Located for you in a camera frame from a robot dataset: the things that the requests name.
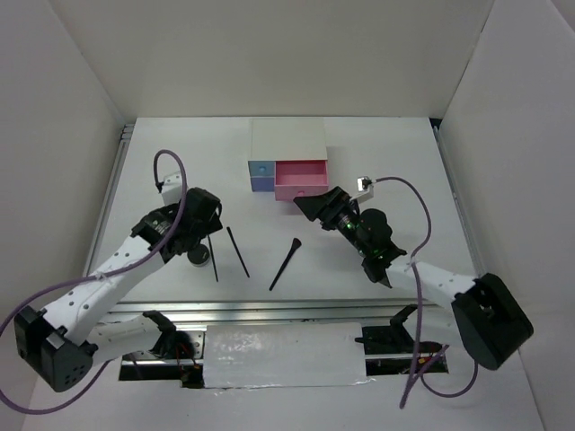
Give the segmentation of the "pink drawer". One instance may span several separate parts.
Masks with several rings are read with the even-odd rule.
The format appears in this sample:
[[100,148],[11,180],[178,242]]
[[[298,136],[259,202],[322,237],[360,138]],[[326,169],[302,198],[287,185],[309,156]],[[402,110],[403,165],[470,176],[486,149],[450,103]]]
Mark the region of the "pink drawer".
[[328,189],[326,160],[276,162],[274,193],[277,201],[321,195]]

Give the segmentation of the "black round powder jar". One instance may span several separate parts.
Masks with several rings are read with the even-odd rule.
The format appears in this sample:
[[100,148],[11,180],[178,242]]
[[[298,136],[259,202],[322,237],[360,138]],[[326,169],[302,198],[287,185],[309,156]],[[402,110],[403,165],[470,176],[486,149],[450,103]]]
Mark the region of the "black round powder jar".
[[195,249],[187,252],[187,259],[196,268],[206,266],[211,260],[211,254],[207,246],[200,244]]

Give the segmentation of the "light blue drawer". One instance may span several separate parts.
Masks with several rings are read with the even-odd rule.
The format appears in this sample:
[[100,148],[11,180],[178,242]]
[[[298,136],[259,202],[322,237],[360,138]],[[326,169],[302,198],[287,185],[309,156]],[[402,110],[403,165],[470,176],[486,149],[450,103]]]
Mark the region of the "light blue drawer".
[[251,177],[273,177],[275,175],[274,161],[254,161],[248,162],[249,173]]

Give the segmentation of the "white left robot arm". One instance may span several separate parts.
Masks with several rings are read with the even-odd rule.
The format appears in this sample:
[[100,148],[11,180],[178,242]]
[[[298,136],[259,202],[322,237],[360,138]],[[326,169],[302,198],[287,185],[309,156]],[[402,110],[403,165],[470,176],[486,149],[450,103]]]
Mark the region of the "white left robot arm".
[[158,311],[127,321],[103,323],[130,290],[172,258],[196,249],[222,228],[219,198],[201,188],[145,215],[121,246],[92,274],[56,301],[36,311],[25,306],[14,317],[19,355],[53,391],[71,389],[100,363],[138,351],[174,359],[190,339]]

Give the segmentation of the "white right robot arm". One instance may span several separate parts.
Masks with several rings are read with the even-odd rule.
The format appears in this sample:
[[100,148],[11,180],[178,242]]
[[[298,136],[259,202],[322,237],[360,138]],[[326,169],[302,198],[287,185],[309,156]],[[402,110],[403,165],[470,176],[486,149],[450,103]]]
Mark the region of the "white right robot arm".
[[322,195],[296,197],[294,203],[311,222],[336,230],[363,257],[362,268],[373,283],[415,288],[418,271],[422,297],[452,312],[469,356],[488,370],[497,370],[534,334],[534,327],[503,280],[486,273],[471,277],[425,262],[413,262],[392,241],[385,213],[358,205],[336,187]]

